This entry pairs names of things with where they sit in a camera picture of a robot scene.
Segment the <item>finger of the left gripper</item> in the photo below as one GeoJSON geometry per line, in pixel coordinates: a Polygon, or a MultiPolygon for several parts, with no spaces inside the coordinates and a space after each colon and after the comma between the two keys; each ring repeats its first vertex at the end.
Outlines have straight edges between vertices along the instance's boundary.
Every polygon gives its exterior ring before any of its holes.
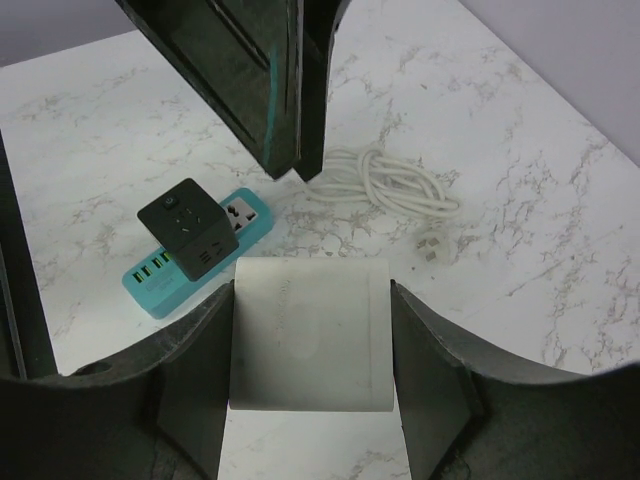
{"type": "Polygon", "coordinates": [[[118,5],[271,178],[293,168],[300,156],[302,2],[118,5]]]}
{"type": "Polygon", "coordinates": [[[303,2],[301,154],[294,169],[304,182],[323,168],[331,58],[336,32],[350,4],[351,0],[303,2]]]}

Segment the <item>black cube plug adapter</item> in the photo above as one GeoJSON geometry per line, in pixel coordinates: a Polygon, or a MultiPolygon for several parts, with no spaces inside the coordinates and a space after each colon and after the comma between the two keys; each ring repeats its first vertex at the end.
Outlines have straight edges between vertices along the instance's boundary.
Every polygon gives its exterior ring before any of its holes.
{"type": "Polygon", "coordinates": [[[239,247],[226,210],[191,178],[147,204],[137,217],[191,281],[239,247]]]}

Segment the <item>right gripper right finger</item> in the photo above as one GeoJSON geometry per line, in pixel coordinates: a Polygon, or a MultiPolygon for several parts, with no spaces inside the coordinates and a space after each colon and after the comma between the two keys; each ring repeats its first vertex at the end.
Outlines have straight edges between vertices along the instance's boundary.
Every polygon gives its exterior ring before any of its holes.
{"type": "Polygon", "coordinates": [[[635,479],[639,367],[596,375],[510,353],[391,286],[394,378],[415,479],[635,479]]]}

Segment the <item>white plug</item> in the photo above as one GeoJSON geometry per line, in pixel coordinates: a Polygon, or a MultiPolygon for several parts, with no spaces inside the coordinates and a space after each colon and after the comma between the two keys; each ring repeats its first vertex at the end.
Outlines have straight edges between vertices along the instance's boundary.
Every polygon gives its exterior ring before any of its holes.
{"type": "Polygon", "coordinates": [[[243,257],[234,279],[234,410],[390,412],[389,263],[243,257]]]}

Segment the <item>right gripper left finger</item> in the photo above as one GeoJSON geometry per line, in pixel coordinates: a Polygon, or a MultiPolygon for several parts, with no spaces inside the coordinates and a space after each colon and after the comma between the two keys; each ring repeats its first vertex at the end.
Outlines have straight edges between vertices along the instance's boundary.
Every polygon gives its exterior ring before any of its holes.
{"type": "Polygon", "coordinates": [[[71,375],[1,379],[4,479],[215,479],[234,285],[71,375]]]}

